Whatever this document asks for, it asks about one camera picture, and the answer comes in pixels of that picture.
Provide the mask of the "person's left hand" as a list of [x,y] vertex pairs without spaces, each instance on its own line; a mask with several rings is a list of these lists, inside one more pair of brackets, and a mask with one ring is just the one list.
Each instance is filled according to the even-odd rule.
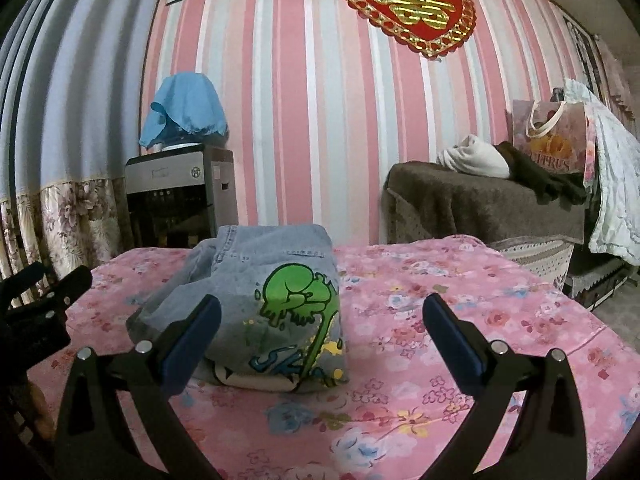
[[34,424],[40,437],[46,441],[53,441],[55,434],[55,422],[42,390],[34,383],[28,382],[30,400],[35,410]]

